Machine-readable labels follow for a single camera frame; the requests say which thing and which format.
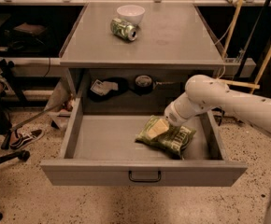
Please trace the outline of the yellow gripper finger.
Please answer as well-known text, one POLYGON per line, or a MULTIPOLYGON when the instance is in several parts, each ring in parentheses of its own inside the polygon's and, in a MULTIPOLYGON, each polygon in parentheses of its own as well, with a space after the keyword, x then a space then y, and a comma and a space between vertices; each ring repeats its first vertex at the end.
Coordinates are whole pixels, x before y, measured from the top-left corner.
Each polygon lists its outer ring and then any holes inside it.
POLYGON ((169 123, 165 119, 157 119, 147 130, 147 137, 153 139, 169 130, 169 123))

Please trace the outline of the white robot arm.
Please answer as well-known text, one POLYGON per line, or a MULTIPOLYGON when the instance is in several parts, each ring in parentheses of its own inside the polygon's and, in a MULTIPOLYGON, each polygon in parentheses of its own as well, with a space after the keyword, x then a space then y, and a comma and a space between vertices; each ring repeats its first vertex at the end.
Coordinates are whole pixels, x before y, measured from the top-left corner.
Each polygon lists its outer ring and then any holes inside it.
MULTIPOLYGON (((189 119, 219 108, 271 138, 271 99, 241 91, 233 91, 220 79, 205 75, 190 77, 185 92, 164 110, 164 120, 148 132, 155 138, 181 126, 189 119)), ((264 224, 271 224, 271 190, 264 215, 264 224)))

